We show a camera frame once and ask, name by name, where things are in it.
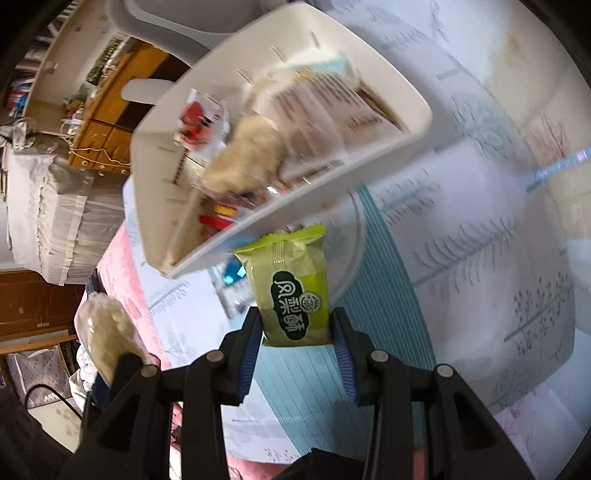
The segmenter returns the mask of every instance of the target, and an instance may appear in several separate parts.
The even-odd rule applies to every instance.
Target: wire
[[[69,125],[67,123],[67,120],[69,120],[69,119],[64,119],[64,120],[61,121],[61,127],[60,127],[59,137],[61,139],[63,139],[67,143],[68,150],[70,150],[70,153],[72,153],[76,157],[80,157],[80,158],[82,158],[82,159],[84,159],[84,160],[86,160],[88,162],[98,163],[99,165],[105,165],[107,167],[113,167],[113,163],[118,163],[122,167],[130,167],[131,166],[131,163],[121,163],[119,160],[115,160],[114,158],[111,158],[111,156],[109,155],[109,152],[107,152],[104,148],[92,148],[92,147],[74,148],[74,145],[70,141],[70,136],[67,135],[67,134],[65,134],[63,132],[64,126],[65,125]],[[98,161],[98,160],[89,160],[88,158],[83,157],[82,155],[78,155],[78,153],[76,153],[76,152],[81,152],[81,151],[103,152],[106,155],[106,157],[109,160],[109,162],[111,162],[111,163],[103,163],[103,162]]]
[[[29,388],[29,390],[27,391],[27,394],[25,395],[25,408],[27,408],[27,404],[29,403],[29,398],[31,397],[31,393],[33,393],[34,390],[38,389],[38,388],[45,388],[47,390],[49,390],[51,393],[53,393],[57,398],[59,398],[63,403],[65,403],[68,408],[74,412],[74,415],[76,415],[80,420],[82,420],[82,415],[80,415],[77,410],[72,407],[72,405],[70,405],[66,399],[64,397],[62,397],[53,387],[50,387],[49,385],[45,385],[42,383],[38,383],[37,385],[33,385],[31,388]]]

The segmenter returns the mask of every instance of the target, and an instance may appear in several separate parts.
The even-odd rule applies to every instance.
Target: white cloth
[[[48,283],[84,284],[124,218],[124,176],[67,165],[67,147],[11,150],[8,225],[14,261]]]
[[[80,368],[69,378],[70,392],[72,392],[72,397],[74,397],[78,407],[84,410],[88,394],[95,384],[97,370],[82,344],[80,344],[76,352],[76,362]]]

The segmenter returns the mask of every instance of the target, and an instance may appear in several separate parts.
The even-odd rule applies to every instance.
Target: bookshelf
[[[73,0],[29,46],[25,57],[17,64],[2,98],[2,109],[8,111],[9,119],[25,114],[31,91],[46,67],[52,47],[75,16],[84,0]]]
[[[33,117],[40,132],[59,134],[64,99],[76,95],[115,34],[104,0],[79,0],[49,46],[24,105],[23,115]]]

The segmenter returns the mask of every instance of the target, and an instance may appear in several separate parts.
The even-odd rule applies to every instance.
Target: white plastic basket
[[[274,199],[195,249],[174,268],[165,250],[188,191],[171,179],[182,155],[173,143],[177,120],[191,88],[225,99],[233,121],[240,116],[250,84],[266,72],[290,64],[344,54],[364,85],[393,111],[404,134],[360,148],[353,162],[311,184]],[[411,158],[431,125],[431,109],[408,80],[363,40],[324,13],[301,3],[281,7],[225,40],[203,57],[159,101],[136,129],[131,143],[139,228],[147,263],[169,277],[207,268],[228,252],[316,212],[346,192],[391,174]]]

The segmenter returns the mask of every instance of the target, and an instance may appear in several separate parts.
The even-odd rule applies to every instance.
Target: pink blanket
[[[170,360],[160,343],[139,284],[125,222],[105,251],[98,270],[106,292],[123,304],[148,352],[160,360],[163,370],[171,368]],[[175,406],[173,423],[175,425],[183,423],[182,409],[179,406]],[[287,465],[276,463],[248,462],[230,456],[228,456],[228,465],[237,469],[244,480],[270,480],[287,467]]]

